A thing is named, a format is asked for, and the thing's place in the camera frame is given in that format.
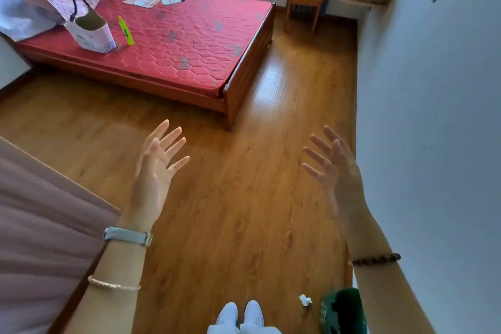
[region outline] red mattress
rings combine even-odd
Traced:
[[[259,0],[186,0],[153,8],[101,0],[96,11],[108,22],[117,48],[107,54],[82,49],[63,27],[19,42],[26,49],[218,97],[271,8]],[[118,24],[127,23],[129,46]]]

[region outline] green trash can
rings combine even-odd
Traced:
[[[362,301],[357,288],[344,288],[322,298],[322,334],[367,334]]]

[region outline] bed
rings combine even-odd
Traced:
[[[223,112],[231,129],[272,42],[275,4],[187,0],[147,9],[123,1],[101,0],[96,8],[117,44],[108,54],[81,49],[63,27],[16,48],[35,63]],[[134,46],[127,45],[118,15]]]

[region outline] white pants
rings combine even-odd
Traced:
[[[276,327],[259,327],[257,325],[241,324],[240,330],[232,325],[210,325],[207,334],[281,334]]]

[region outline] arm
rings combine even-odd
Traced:
[[[303,150],[322,166],[325,174],[308,164],[303,167],[322,186],[351,257],[391,254],[391,247],[365,202],[362,177],[350,148],[331,128],[325,126],[324,133],[329,143],[316,135],[311,140],[327,157],[307,147]],[[355,267],[355,276],[372,334],[434,333],[398,263]]]
[[[132,190],[131,206],[122,213],[116,227],[150,232],[160,216],[172,176],[189,160],[189,156],[186,156],[167,168],[172,157],[186,142],[182,138],[170,147],[181,134],[181,128],[160,140],[168,127],[169,121],[162,122],[144,142]],[[144,246],[111,240],[93,277],[113,284],[131,287],[139,285],[145,254]],[[136,301],[136,291],[112,290],[91,284],[65,333],[131,332]]]

